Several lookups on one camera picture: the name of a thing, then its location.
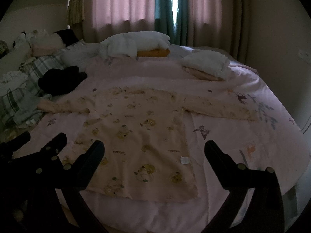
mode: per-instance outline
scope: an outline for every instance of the wall outlet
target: wall outlet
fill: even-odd
[[[309,54],[303,50],[299,50],[298,51],[298,57],[301,58],[302,60],[306,61],[307,63],[311,64],[311,54]]]

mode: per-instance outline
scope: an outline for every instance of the bed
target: bed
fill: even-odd
[[[94,89],[140,85],[244,106],[256,110],[259,120],[230,120],[195,113],[184,115],[189,158],[198,188],[197,198],[186,202],[159,203],[82,191],[89,208],[103,224],[125,232],[201,232],[228,195],[204,157],[205,142],[214,140],[236,163],[244,163],[250,169],[263,170],[268,166],[275,169],[284,197],[288,228],[299,213],[293,187],[310,162],[309,148],[301,129],[256,70],[218,50],[231,60],[229,79],[199,80],[183,71],[179,63],[180,58],[189,54],[192,48],[172,45],[170,50],[167,58],[124,58],[113,60],[110,65],[104,64],[99,57],[88,58],[84,60],[88,78],[57,102],[86,95]],[[78,113],[46,114],[31,131],[31,141],[15,152],[14,157],[37,152],[58,133],[64,132],[68,144],[59,154],[61,159],[64,158],[80,131],[77,127],[81,127],[86,118],[86,114]],[[253,190],[249,190],[233,226],[243,219],[252,193]],[[58,196],[61,204],[67,207],[59,190]]]

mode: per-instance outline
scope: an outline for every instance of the teal curtain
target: teal curtain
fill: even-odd
[[[171,44],[175,43],[172,0],[156,0],[155,30],[168,35]]]
[[[175,33],[175,45],[187,45],[188,25],[188,0],[178,0],[177,25]]]

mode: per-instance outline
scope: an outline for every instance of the bed sheet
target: bed sheet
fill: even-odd
[[[84,95],[94,88],[147,85],[256,109],[260,119],[249,122],[186,114],[188,150],[199,197],[182,203],[156,203],[82,191],[86,203],[102,223],[136,233],[201,232],[228,196],[204,156],[204,144],[211,139],[236,163],[245,163],[250,169],[274,168],[282,194],[295,185],[310,159],[301,130],[257,74],[246,66],[235,65],[232,63],[227,81],[209,82],[187,74],[174,59],[126,59],[113,62],[109,67],[104,66],[99,58],[90,60],[86,69],[88,78],[60,102]],[[77,122],[83,123],[84,120],[85,116],[78,114],[46,115],[31,132],[31,141],[14,156],[39,151],[62,131],[70,133],[68,144],[61,152],[66,153],[79,132],[75,129]],[[233,225],[242,220],[252,193],[253,190],[248,192]],[[59,199],[66,206],[61,194]]]

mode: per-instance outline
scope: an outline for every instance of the metal bolt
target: metal bolt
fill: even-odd
[[[38,168],[38,169],[36,170],[36,173],[37,173],[37,174],[42,173],[42,168]]]
[[[244,164],[242,164],[242,163],[239,163],[239,164],[238,164],[238,168],[239,168],[240,170],[245,170],[245,169],[246,169],[246,165],[244,165]]]
[[[64,170],[69,170],[70,168],[71,168],[71,164],[66,164],[66,165],[64,165]]]
[[[268,171],[269,173],[274,173],[274,169],[273,169],[272,167],[267,167],[267,171]]]

